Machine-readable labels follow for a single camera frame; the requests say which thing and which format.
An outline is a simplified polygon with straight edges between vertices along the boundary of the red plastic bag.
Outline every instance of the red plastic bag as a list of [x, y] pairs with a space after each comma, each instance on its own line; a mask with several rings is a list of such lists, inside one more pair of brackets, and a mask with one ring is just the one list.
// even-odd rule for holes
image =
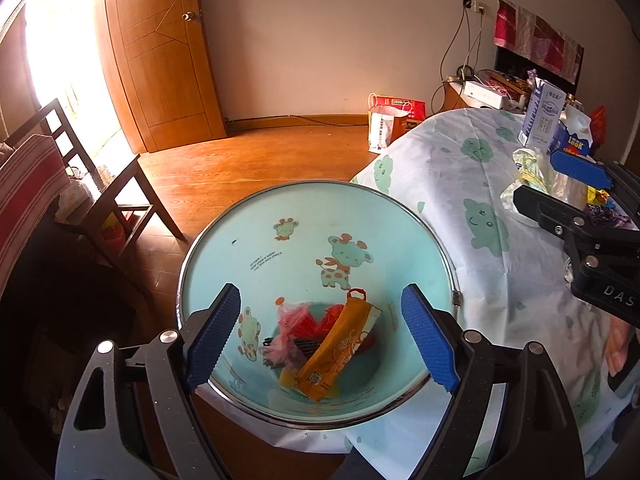
[[340, 317], [340, 313], [342, 312], [344, 305], [335, 304], [330, 306], [328, 309], [324, 311], [324, 317], [318, 323], [318, 330], [316, 331], [316, 337], [313, 339], [318, 339], [320, 341], [324, 341], [324, 338], [329, 333], [329, 330], [335, 324], [335, 321]]
[[591, 137], [593, 137], [590, 153], [593, 153], [607, 140], [607, 110], [603, 105], [600, 105], [591, 112], [589, 117], [591, 118]]
[[290, 338], [315, 339], [316, 320], [309, 312], [311, 303], [288, 304], [284, 298], [276, 300], [280, 333]]

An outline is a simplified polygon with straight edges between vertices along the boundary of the wooden door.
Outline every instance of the wooden door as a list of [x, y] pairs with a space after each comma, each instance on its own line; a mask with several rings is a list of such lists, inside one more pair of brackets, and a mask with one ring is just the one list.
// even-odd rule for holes
[[225, 137], [199, 0], [105, 3], [118, 72], [146, 150]]

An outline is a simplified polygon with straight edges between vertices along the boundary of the bed sheet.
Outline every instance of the bed sheet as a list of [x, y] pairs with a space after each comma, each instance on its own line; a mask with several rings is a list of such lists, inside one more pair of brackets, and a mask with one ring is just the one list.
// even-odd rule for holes
[[[522, 348], [536, 340], [545, 346], [586, 454], [628, 399], [618, 399], [607, 386], [608, 320], [571, 295], [561, 241], [500, 202], [518, 176], [511, 155], [520, 147], [522, 120], [485, 108], [438, 114], [396, 140], [353, 182], [395, 198], [434, 229], [458, 278], [464, 329], [479, 330], [498, 345]], [[484, 465], [503, 391], [494, 387], [469, 472]], [[449, 398], [430, 383], [388, 415], [345, 433], [387, 479], [408, 478]], [[586, 456], [590, 463], [593, 453]]]

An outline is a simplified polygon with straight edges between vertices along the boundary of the milk carton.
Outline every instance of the milk carton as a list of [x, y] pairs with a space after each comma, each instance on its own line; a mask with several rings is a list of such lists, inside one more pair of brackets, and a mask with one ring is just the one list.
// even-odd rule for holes
[[540, 148], [544, 152], [551, 143], [564, 107], [566, 94], [548, 81], [536, 78], [527, 115], [518, 136], [526, 148]]

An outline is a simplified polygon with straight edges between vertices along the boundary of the metal rim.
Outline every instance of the metal rim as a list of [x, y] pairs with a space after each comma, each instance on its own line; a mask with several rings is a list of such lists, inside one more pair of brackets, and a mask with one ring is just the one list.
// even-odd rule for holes
[[[265, 189], [262, 189], [260, 191], [257, 191], [245, 198], [243, 198], [242, 200], [239, 200], [238, 202], [235, 202], [233, 205], [231, 205], [229, 208], [227, 208], [224, 212], [222, 212], [219, 216], [217, 216], [217, 218], [215, 218], [214, 220], [212, 220], [209, 225], [207, 225], [203, 231], [196, 237], [196, 239], [193, 241], [193, 244], [191, 244], [191, 247], [189, 248], [189, 251], [187, 252], [187, 255], [182, 263], [182, 267], [180, 268], [180, 276], [178, 277], [178, 293], [176, 296], [176, 317], [177, 317], [177, 321], [178, 321], [178, 329], [180, 330], [184, 324], [184, 313], [182, 311], [182, 296], [183, 296], [183, 291], [182, 288], [184, 286], [184, 279], [185, 279], [185, 275], [186, 275], [186, 271], [187, 271], [187, 267], [189, 266], [189, 263], [191, 261], [191, 258], [193, 257], [193, 253], [196, 251], [196, 249], [198, 248], [199, 242], [200, 240], [211, 230], [213, 229], [219, 222], [221, 222], [229, 213], [231, 213], [234, 209], [240, 207], [242, 204], [244, 204], [245, 202], [251, 200], [254, 197], [260, 196], [264, 193], [270, 192], [274, 189], [280, 189], [283, 187], [289, 187], [289, 186], [297, 186], [299, 184], [339, 184], [341, 186], [349, 186], [349, 187], [357, 187], [366, 191], [369, 191], [371, 193], [374, 193], [376, 195], [379, 195], [383, 198], [385, 198], [386, 200], [389, 200], [390, 202], [394, 203], [395, 205], [399, 206], [405, 213], [407, 213], [409, 216], [411, 216], [415, 221], [417, 221], [419, 224], [421, 224], [424, 229], [431, 235], [431, 237], [433, 237], [433, 240], [436, 242], [436, 245], [438, 247], [438, 251], [440, 252], [440, 257], [441, 260], [444, 264], [446, 273], [447, 273], [447, 277], [449, 278], [449, 284], [450, 284], [450, 294], [451, 294], [451, 299], [450, 299], [450, 304], [451, 304], [451, 309], [453, 311], [453, 316], [455, 319], [458, 318], [458, 309], [459, 309], [459, 305], [456, 305], [453, 301], [454, 296], [456, 294], [460, 293], [460, 288], [458, 286], [458, 279], [457, 276], [454, 272], [454, 266], [450, 260], [449, 254], [447, 253], [446, 249], [444, 248], [443, 243], [440, 241], [440, 238], [438, 237], [438, 235], [436, 234], [436, 232], [434, 231], [433, 228], [431, 228], [430, 225], [427, 224], [427, 222], [425, 222], [422, 218], [420, 218], [416, 213], [414, 213], [412, 210], [410, 210], [407, 206], [405, 206], [404, 204], [402, 204], [401, 202], [398, 202], [398, 200], [396, 200], [395, 198], [390, 197], [389, 195], [386, 195], [380, 191], [378, 191], [377, 189], [371, 189], [370, 187], [366, 187], [366, 186], [361, 186], [360, 184], [354, 184], [353, 182], [342, 182], [340, 180], [297, 180], [295, 182], [288, 182], [286, 184], [279, 184], [278, 186], [271, 186]], [[353, 426], [355, 424], [361, 424], [363, 422], [367, 422], [368, 420], [372, 420], [374, 418], [377, 418], [380, 415], [384, 415], [385, 413], [390, 412], [392, 409], [396, 408], [397, 406], [399, 406], [400, 404], [402, 404], [403, 402], [405, 402], [406, 400], [408, 400], [409, 398], [413, 397], [431, 378], [431, 375], [428, 371], [426, 371], [424, 373], [424, 375], [422, 377], [419, 377], [418, 380], [416, 381], [416, 383], [409, 387], [409, 389], [407, 391], [405, 391], [403, 394], [401, 394], [399, 397], [396, 397], [395, 399], [393, 399], [392, 401], [388, 402], [387, 404], [384, 404], [383, 406], [381, 406], [380, 408], [376, 409], [375, 412], [372, 413], [367, 413], [366, 415], [361, 415], [361, 416], [356, 416], [356, 417], [345, 417], [345, 418], [336, 418], [330, 422], [315, 422], [315, 421], [308, 421], [308, 422], [304, 422], [303, 424], [299, 423], [299, 422], [294, 422], [293, 420], [289, 419], [289, 418], [284, 418], [281, 416], [277, 416], [277, 415], [271, 415], [270, 413], [264, 412], [258, 408], [255, 408], [245, 402], [243, 402], [241, 399], [239, 399], [238, 397], [234, 396], [233, 394], [229, 393], [226, 388], [224, 388], [221, 384], [219, 384], [217, 381], [212, 380], [211, 378], [209, 379], [208, 384], [209, 386], [223, 399], [225, 399], [227, 402], [231, 403], [231, 405], [233, 405], [234, 407], [238, 408], [239, 410], [241, 410], [242, 412], [247, 413], [248, 415], [254, 416], [255, 418], [258, 418], [259, 420], [263, 420], [265, 422], [270, 422], [271, 424], [277, 424], [278, 426], [284, 426], [286, 428], [293, 428], [295, 430], [338, 430], [340, 428], [345, 428], [347, 426]]]

